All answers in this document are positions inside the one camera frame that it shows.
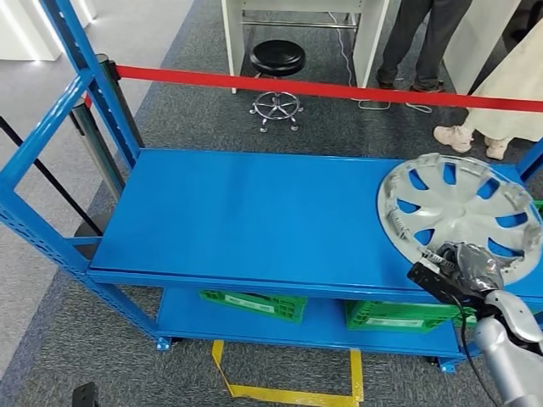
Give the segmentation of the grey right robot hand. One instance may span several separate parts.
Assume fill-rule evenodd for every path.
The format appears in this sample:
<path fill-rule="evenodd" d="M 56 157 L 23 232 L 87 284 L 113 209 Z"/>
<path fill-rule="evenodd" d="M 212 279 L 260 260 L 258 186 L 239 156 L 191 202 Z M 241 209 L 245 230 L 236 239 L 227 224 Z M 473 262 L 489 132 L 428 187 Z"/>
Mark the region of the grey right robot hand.
<path fill-rule="evenodd" d="M 491 252 L 474 243 L 446 242 L 437 254 L 442 272 L 450 282 L 469 293 L 501 290 L 501 264 Z"/>

